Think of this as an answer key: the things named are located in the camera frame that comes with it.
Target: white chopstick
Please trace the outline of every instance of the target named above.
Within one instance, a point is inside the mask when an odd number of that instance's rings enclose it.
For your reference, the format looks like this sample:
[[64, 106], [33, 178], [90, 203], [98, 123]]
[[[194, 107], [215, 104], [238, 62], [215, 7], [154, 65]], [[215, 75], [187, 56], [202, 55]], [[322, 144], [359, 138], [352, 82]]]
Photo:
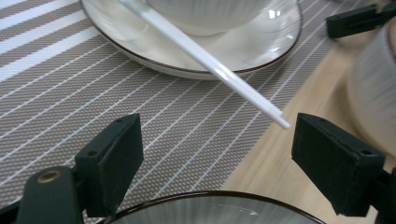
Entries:
[[224, 82], [232, 90], [255, 105], [262, 113], [284, 129], [290, 125], [280, 117], [282, 111], [250, 87], [242, 78], [229, 70], [205, 49], [180, 31], [173, 23], [151, 8], [143, 0], [118, 0], [140, 19], [154, 27], [173, 43], [178, 45], [196, 62], [206, 68], [216, 78]]

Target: white stripe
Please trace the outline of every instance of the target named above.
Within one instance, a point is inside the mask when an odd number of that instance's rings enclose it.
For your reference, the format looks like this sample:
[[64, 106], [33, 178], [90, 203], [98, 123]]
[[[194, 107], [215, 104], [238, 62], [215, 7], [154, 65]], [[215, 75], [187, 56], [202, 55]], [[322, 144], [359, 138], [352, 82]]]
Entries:
[[[84, 73], [85, 71], [88, 71], [89, 69], [95, 67], [97, 64], [103, 62], [104, 60], [108, 59], [109, 57], [113, 56], [113, 55], [116, 54], [116, 53], [117, 53], [117, 52], [110, 54], [109, 56], [105, 57], [104, 59], [102, 59], [102, 60], [100, 60], [100, 61], [98, 61], [98, 62], [96, 62], [96, 63], [91, 64], [90, 66], [84, 68], [82, 71], [80, 71], [80, 72], [78, 72], [78, 73], [79, 73], [79, 74], [82, 74], [82, 73]], [[4, 137], [6, 137], [7, 135], [9, 135], [9, 134], [11, 134], [11, 133], [17, 131], [19, 128], [23, 127], [24, 125], [26, 125], [26, 124], [29, 123], [30, 121], [32, 121], [32, 120], [38, 118], [39, 116], [43, 115], [43, 114], [46, 113], [47, 111], [51, 110], [53, 107], [55, 107], [55, 106], [57, 106], [57, 105], [63, 103], [64, 101], [66, 101], [66, 100], [69, 99], [70, 97], [72, 97], [72, 96], [76, 95], [77, 93], [79, 93], [79, 92], [85, 90], [86, 88], [90, 87], [90, 86], [91, 86], [93, 83], [95, 83], [96, 81], [102, 79], [103, 77], [106, 77], [108, 74], [110, 74], [111, 72], [113, 72], [114, 70], [120, 68], [121, 66], [125, 65], [125, 64], [128, 63], [128, 62], [129, 62], [129, 61], [126, 61], [126, 62], [124, 62], [124, 63], [118, 65], [117, 67], [115, 67], [115, 68], [111, 69], [110, 71], [106, 72], [104, 75], [101, 75], [100, 77], [97, 77], [95, 80], [93, 80], [93, 81], [91, 81], [90, 83], [86, 84], [86, 85], [83, 86], [82, 88], [78, 89], [78, 90], [75, 91], [75, 92], [72, 92], [72, 93], [69, 94], [68, 96], [64, 97], [62, 100], [56, 102], [56, 104], [51, 105], [50, 107], [44, 109], [43, 111], [41, 111], [41, 112], [35, 114], [34, 116], [32, 116], [31, 118], [27, 119], [25, 122], [20, 123], [17, 127], [14, 127], [13, 129], [9, 130], [8, 132], [6, 132], [6, 133], [0, 135], [0, 140], [3, 139]]]
[[158, 116], [163, 113], [163, 111], [167, 110], [171, 105], [173, 105], [175, 102], [177, 102], [181, 97], [183, 97], [185, 94], [189, 93], [198, 83], [200, 83], [201, 80], [195, 82], [192, 86], [190, 86], [187, 90], [185, 90], [183, 93], [181, 93], [175, 100], [173, 100], [170, 104], [168, 104], [166, 107], [164, 107], [160, 112], [158, 112], [154, 117], [149, 119], [146, 123], [142, 125], [142, 130], [146, 127], [146, 125], [150, 124], [153, 120], [155, 120]]
[[[147, 101], [145, 101], [142, 105], [138, 106], [136, 109], [134, 109], [130, 114], [134, 114], [136, 113], [140, 108], [142, 108], [143, 106], [145, 106], [146, 104], [148, 104], [150, 101], [152, 101], [155, 97], [157, 97], [158, 95], [160, 95], [161, 93], [163, 93], [164, 91], [166, 91], [169, 87], [171, 87], [173, 84], [175, 84], [177, 81], [179, 81], [180, 78], [178, 77], [177, 79], [173, 80], [171, 83], [169, 83], [168, 85], [166, 85], [164, 88], [162, 88], [160, 91], [158, 91], [157, 93], [155, 93], [154, 95], [152, 95]], [[121, 101], [123, 101], [124, 99], [126, 99], [127, 97], [122, 98], [122, 100], [120, 100], [119, 102], [115, 103], [113, 106], [111, 106], [110, 108], [108, 108], [106, 110], [106, 112], [108, 110], [110, 110], [111, 108], [113, 108], [115, 105], [119, 104]], [[92, 122], [96, 121], [97, 119], [99, 119], [100, 117], [102, 117], [105, 113], [101, 113], [100, 115], [96, 116], [95, 118], [91, 119], [88, 124], [91, 124]], [[77, 133], [79, 133], [80, 131], [82, 131], [84, 128], [86, 128], [88, 125], [84, 125], [83, 128], [78, 128], [76, 131], [74, 131], [73, 133], [71, 133], [69, 136], [67, 136], [66, 138], [69, 139], [72, 136], [76, 135]], [[69, 164], [70, 161], [72, 161], [75, 157], [72, 156], [69, 160], [64, 162], [64, 165]]]
[[[111, 56], [113, 56], [113, 55], [116, 54], [116, 53], [117, 53], [117, 52], [114, 52], [114, 53], [108, 55], [107, 57], [105, 57], [105, 58], [102, 59], [101, 61], [96, 62], [95, 64], [91, 65], [91, 67], [94, 67], [95, 65], [97, 65], [97, 64], [101, 63], [102, 61], [104, 61], [104, 60], [110, 58]], [[48, 90], [46, 90], [46, 91], [44, 91], [44, 92], [41, 92], [41, 93], [40, 93], [39, 95], [37, 95], [35, 98], [32, 98], [30, 101], [27, 101], [27, 102], [25, 102], [24, 104], [27, 104], [27, 103], [33, 101], [34, 99], [40, 97], [41, 95], [44, 95], [44, 93], [46, 93], [46, 92], [48, 92], [48, 91], [51, 91], [51, 90], [53, 90], [53, 89], [56, 89], [57, 87], [61, 86], [63, 83], [65, 83], [66, 81], [70, 80], [71, 78], [76, 77], [76, 76], [82, 74], [84, 71], [86, 71], [86, 70], [84, 69], [84, 70], [82, 70], [82, 71], [80, 71], [80, 72], [74, 74], [72, 77], [70, 77], [70, 78], [64, 80], [63, 82], [58, 83], [58, 85], [53, 86], [51, 89], [48, 89]], [[79, 109], [75, 110], [75, 111], [74, 111], [72, 114], [70, 114], [69, 116], [71, 116], [71, 115], [77, 113], [77, 112], [78, 112], [80, 109], [82, 109], [82, 108], [83, 108], [83, 107], [80, 107]], [[48, 129], [46, 129], [45, 131], [43, 131], [43, 132], [41, 132], [40, 134], [36, 135], [35, 137], [33, 137], [32, 139], [28, 140], [27, 142], [23, 143], [23, 144], [20, 145], [19, 147], [14, 148], [14, 149], [11, 150], [10, 152], [8, 152], [5, 156], [1, 157], [1, 158], [0, 158], [0, 162], [3, 161], [3, 160], [5, 160], [6, 158], [10, 157], [12, 154], [14, 154], [15, 152], [19, 151], [21, 148], [25, 147], [25, 146], [28, 145], [29, 143], [35, 141], [38, 137], [40, 137], [41, 135], [43, 135], [44, 133], [46, 133], [48, 130], [50, 130], [50, 129], [53, 128], [53, 127], [54, 127], [53, 125], [50, 126]]]
[[6, 80], [9, 77], [13, 77], [18, 73], [21, 73], [39, 63], [55, 57], [56, 55], [67, 51], [95, 36], [99, 33], [95, 28], [90, 27], [81, 32], [56, 42], [48, 47], [40, 49], [32, 54], [29, 54], [13, 63], [9, 63], [3, 67], [0, 67], [0, 82]]
[[14, 93], [17, 92], [17, 91], [20, 91], [21, 89], [26, 88], [26, 87], [28, 87], [28, 86], [34, 84], [34, 83], [37, 82], [38, 80], [40, 80], [40, 79], [42, 79], [42, 78], [44, 78], [44, 77], [46, 77], [46, 76], [48, 76], [48, 75], [50, 75], [50, 74], [52, 74], [52, 73], [58, 71], [58, 70], [60, 70], [60, 69], [62, 69], [62, 68], [64, 68], [64, 67], [66, 67], [66, 66], [69, 65], [70, 63], [73, 63], [73, 62], [75, 62], [75, 61], [77, 61], [77, 60], [79, 60], [79, 59], [81, 59], [81, 58], [87, 56], [88, 54], [90, 54], [90, 53], [96, 51], [97, 49], [100, 49], [101, 47], [104, 47], [104, 46], [106, 46], [106, 45], [108, 45], [108, 44], [109, 44], [109, 43], [106, 42], [105, 44], [103, 44], [103, 45], [101, 45], [101, 46], [99, 46], [99, 47], [96, 47], [95, 49], [91, 49], [90, 51], [85, 52], [85, 53], [82, 54], [82, 55], [79, 55], [77, 58], [75, 58], [75, 59], [73, 59], [73, 60], [71, 60], [71, 61], [69, 61], [69, 62], [67, 62], [67, 63], [62, 64], [60, 67], [57, 67], [57, 68], [51, 70], [50, 72], [44, 74], [43, 76], [37, 77], [37, 78], [33, 79], [32, 81], [30, 81], [30, 82], [28, 82], [28, 83], [26, 83], [26, 84], [24, 84], [24, 85], [18, 87], [17, 89], [15, 89], [15, 90], [13, 90], [13, 91], [10, 91], [9, 93], [7, 93], [7, 94], [5, 94], [5, 95], [0, 96], [0, 100], [3, 100], [4, 98], [8, 97], [9, 95], [14, 94]]
[[[247, 78], [247, 80], [249, 80], [254, 74], [249, 75], [249, 77]], [[201, 120], [186, 136], [183, 137], [183, 139], [181, 141], [179, 141], [168, 153], [166, 153], [166, 155], [164, 157], [161, 158], [160, 161], [157, 162], [157, 164], [161, 164], [162, 161], [164, 161], [168, 156], [170, 156], [170, 154], [172, 154], [185, 140], [187, 140], [187, 138], [189, 138], [199, 127], [201, 127], [201, 125], [207, 121], [224, 103], [226, 103], [228, 101], [228, 99], [230, 99], [230, 97], [233, 96], [233, 92], [230, 93], [219, 105], [217, 105], [212, 111], [210, 111], [210, 113], [203, 119]], [[218, 135], [218, 133], [225, 127], [226, 124], [228, 124], [228, 122], [230, 120], [232, 120], [238, 113], [239, 111], [242, 109], [242, 106], [240, 106], [234, 113], [233, 115], [227, 119], [227, 121], [218, 128], [218, 130], [212, 134], [212, 136], [210, 136], [209, 140], [207, 140], [203, 146], [201, 146], [197, 151], [194, 152], [194, 154], [187, 160], [187, 162], [185, 162], [183, 164], [183, 166], [178, 169], [178, 171], [163, 185], [163, 187], [157, 191], [157, 193], [154, 195], [154, 197], [152, 197], [151, 199], [155, 199], [157, 197], [159, 197], [161, 195], [161, 193], [169, 186], [170, 183], [172, 183], [174, 181], [174, 179], [190, 164], [190, 162], [192, 160], [194, 160], [194, 158], [196, 156], [198, 156], [198, 154], [207, 146], [207, 144], [209, 144], [209, 142], [211, 142], [213, 140], [213, 138], [215, 138], [216, 135]]]
[[43, 36], [52, 34], [56, 31], [63, 29], [64, 27], [82, 21], [87, 18], [84, 13], [79, 10], [73, 14], [62, 17], [56, 21], [52, 21], [45, 25], [39, 26], [33, 30], [22, 33], [20, 35], [13, 36], [7, 40], [0, 42], [0, 54], [6, 53], [12, 49], [18, 48], [31, 41], [34, 41]]
[[27, 0], [3, 0], [0, 1], [0, 9], [6, 8], [6, 7], [12, 7], [14, 5], [17, 5], [18, 3], [26, 2]]
[[77, 0], [55, 0], [38, 7], [30, 8], [12, 16], [5, 17], [0, 20], [0, 31], [76, 2]]
[[176, 119], [171, 125], [169, 125], [165, 131], [160, 133], [154, 140], [152, 140], [146, 147], [145, 150], [149, 149], [154, 143], [158, 141], [158, 139], [162, 138], [164, 134], [166, 134], [169, 130], [171, 130], [179, 121], [181, 121], [184, 117], [186, 117], [198, 104], [200, 104], [210, 93], [212, 93], [215, 89], [217, 89], [221, 83], [219, 83], [215, 88], [213, 88], [211, 91], [209, 91], [203, 98], [201, 98], [198, 102], [196, 102], [190, 109], [188, 109], [182, 116], [180, 116], [178, 119]]
[[[116, 53], [117, 53], [117, 52], [114, 52], [113, 54], [107, 56], [107, 58], [109, 58], [110, 56], [112, 56], [112, 55], [114, 55], [114, 54], [116, 54]], [[67, 79], [65, 79], [65, 80], [63, 80], [62, 82], [56, 84], [55, 86], [52, 86], [51, 88], [47, 89], [46, 91], [42, 91], [40, 94], [38, 94], [37, 96], [35, 96], [35, 97], [29, 99], [28, 101], [24, 102], [23, 104], [18, 105], [17, 107], [14, 107], [14, 108], [8, 110], [8, 112], [6, 112], [6, 113], [0, 115], [0, 119], [2, 119], [3, 117], [9, 115], [10, 113], [13, 113], [13, 112], [16, 111], [17, 109], [19, 109], [19, 108], [21, 108], [21, 107], [23, 107], [23, 106], [26, 106], [26, 105], [28, 105], [28, 104], [30, 104], [31, 102], [33, 102], [34, 100], [36, 100], [36, 99], [40, 98], [41, 96], [47, 94], [48, 92], [50, 92], [50, 91], [52, 91], [52, 90], [55, 90], [56, 88], [60, 87], [61, 85], [63, 85], [63, 84], [66, 83], [67, 81], [69, 81], [70, 79], [72, 79], [72, 78], [74, 78], [74, 77], [77, 77], [77, 76], [79, 76], [80, 74], [81, 74], [81, 72], [75, 73], [73, 76], [68, 77]]]
[[[146, 151], [147, 149], [149, 149], [149, 147], [154, 144], [161, 136], [163, 136], [166, 132], [168, 132], [173, 126], [175, 126], [181, 119], [183, 119], [184, 117], [186, 117], [196, 106], [198, 106], [198, 104], [200, 104], [207, 96], [209, 96], [214, 90], [216, 90], [219, 86], [221, 85], [221, 83], [219, 83], [218, 85], [216, 85], [211, 91], [209, 91], [207, 94], [204, 95], [203, 98], [201, 98], [197, 103], [195, 103], [192, 107], [190, 107], [190, 109], [188, 109], [181, 117], [179, 117], [177, 120], [175, 120], [165, 131], [163, 131], [159, 136], [157, 136], [150, 144], [148, 144], [147, 147], [144, 148], [144, 151]], [[126, 192], [125, 196], [128, 195], [129, 193], [131, 193], [132, 190], [134, 190], [134, 188], [136, 188], [144, 179], [146, 179], [146, 177], [149, 176], [149, 174], [155, 169], [157, 168], [157, 166], [160, 165], [160, 163], [169, 156], [169, 154], [172, 152], [172, 150], [170, 152], [168, 152], [164, 157], [161, 158], [160, 161], [158, 161], [148, 172], [146, 172], [142, 178], [140, 178], [131, 188], [128, 189], [128, 191]]]
[[317, 2], [318, 2], [318, 0], [315, 0], [315, 3], [311, 3], [311, 5], [309, 5], [309, 7], [307, 7], [306, 9], [304, 9], [303, 14], [304, 14], [309, 8], [311, 8], [312, 6], [314, 6]]
[[[40, 135], [48, 132], [50, 129], [54, 128], [55, 126], [57, 126], [58, 124], [60, 124], [61, 122], [65, 121], [66, 119], [70, 118], [72, 115], [74, 115], [75, 113], [77, 113], [79, 110], [81, 110], [82, 108], [84, 108], [85, 106], [91, 104], [93, 101], [99, 99], [101, 96], [105, 95], [106, 93], [108, 93], [109, 91], [113, 90], [114, 88], [118, 87], [122, 82], [124, 82], [125, 80], [129, 79], [130, 77], [134, 76], [135, 74], [137, 74], [138, 72], [140, 72], [144, 67], [136, 70], [135, 72], [133, 72], [131, 75], [129, 75], [128, 77], [125, 77], [123, 80], [121, 80], [120, 82], [118, 82], [116, 85], [112, 86], [111, 88], [107, 89], [106, 91], [100, 93], [99, 95], [97, 95], [95, 98], [91, 99], [88, 103], [86, 103], [85, 105], [81, 106], [78, 110], [76, 110], [75, 112], [73, 112], [72, 114], [69, 114], [68, 116], [64, 117], [63, 119], [59, 120], [58, 122], [54, 123], [53, 125], [51, 125], [48, 129], [46, 129], [45, 131], [43, 131], [42, 133], [38, 134], [35, 136], [34, 139], [36, 139], [37, 137], [39, 137]], [[122, 98], [121, 100], [119, 100], [117, 102], [117, 104], [119, 104], [121, 101], [125, 100], [128, 96], [132, 95], [133, 93], [135, 93], [136, 91], [140, 90], [141, 88], [143, 88], [144, 86], [146, 86], [146, 84], [148, 84], [151, 80], [153, 80], [155, 77], [153, 77], [152, 79], [150, 79], [148, 82], [146, 82], [145, 84], [143, 84], [142, 86], [139, 86], [137, 89], [133, 90], [131, 93], [129, 93], [127, 96], [125, 96], [124, 98]], [[103, 111], [101, 113], [101, 115], [105, 114], [108, 110], [110, 110], [112, 108], [109, 107], [107, 110]], [[78, 132], [81, 131], [83, 128], [85, 128], [86, 126], [88, 126], [89, 123], [84, 124], [84, 126], [80, 127], [78, 129]], [[14, 178], [15, 176], [17, 176], [18, 174], [20, 174], [21, 172], [25, 171], [27, 168], [29, 168], [31, 165], [33, 165], [35, 162], [41, 160], [41, 158], [45, 157], [46, 155], [48, 155], [53, 149], [55, 149], [57, 146], [59, 146], [60, 144], [64, 143], [65, 141], [67, 141], [69, 138], [65, 138], [63, 139], [61, 142], [59, 142], [58, 144], [56, 144], [54, 147], [52, 147], [50, 150], [47, 150], [45, 153], [41, 154], [40, 156], [36, 157], [33, 161], [30, 161], [26, 166], [24, 166], [22, 169], [20, 169], [19, 171], [17, 171], [16, 173], [14, 173], [13, 175], [8, 176], [4, 181], [2, 181], [0, 183], [0, 187], [3, 187], [3, 185], [5, 185], [8, 181], [10, 181], [12, 178]]]

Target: woven placemat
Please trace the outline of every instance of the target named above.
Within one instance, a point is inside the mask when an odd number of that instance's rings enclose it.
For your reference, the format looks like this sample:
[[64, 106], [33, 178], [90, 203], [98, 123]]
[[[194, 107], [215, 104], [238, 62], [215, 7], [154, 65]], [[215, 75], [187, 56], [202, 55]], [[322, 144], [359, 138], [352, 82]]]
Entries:
[[[324, 19], [365, 1], [301, 0], [304, 27], [279, 62], [245, 77], [283, 108], [335, 42]], [[117, 52], [76, 0], [0, 2], [0, 206], [28, 176], [73, 166], [118, 117], [140, 113], [145, 161], [122, 208], [219, 189], [271, 121], [218, 81], [171, 77]]]

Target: white saucer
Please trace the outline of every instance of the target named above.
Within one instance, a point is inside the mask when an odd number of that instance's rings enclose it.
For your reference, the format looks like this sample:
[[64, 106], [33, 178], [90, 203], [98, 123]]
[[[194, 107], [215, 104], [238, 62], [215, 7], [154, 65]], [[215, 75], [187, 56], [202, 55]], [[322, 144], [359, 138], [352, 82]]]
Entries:
[[[117, 49], [154, 70], [178, 77], [215, 79], [176, 45], [111, 0], [81, 0], [96, 28]], [[226, 33], [191, 36], [237, 75], [263, 69], [285, 55], [302, 28], [297, 0], [275, 0], [260, 16]]]

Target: white ceramic cup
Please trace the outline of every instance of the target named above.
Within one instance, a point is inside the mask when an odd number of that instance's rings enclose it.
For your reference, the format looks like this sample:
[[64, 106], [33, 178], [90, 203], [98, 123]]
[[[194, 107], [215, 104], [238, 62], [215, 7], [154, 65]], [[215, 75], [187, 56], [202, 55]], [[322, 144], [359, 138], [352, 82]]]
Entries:
[[146, 0], [189, 35], [213, 35], [256, 18], [273, 0]]
[[363, 50], [347, 83], [358, 131], [396, 156], [396, 17]]

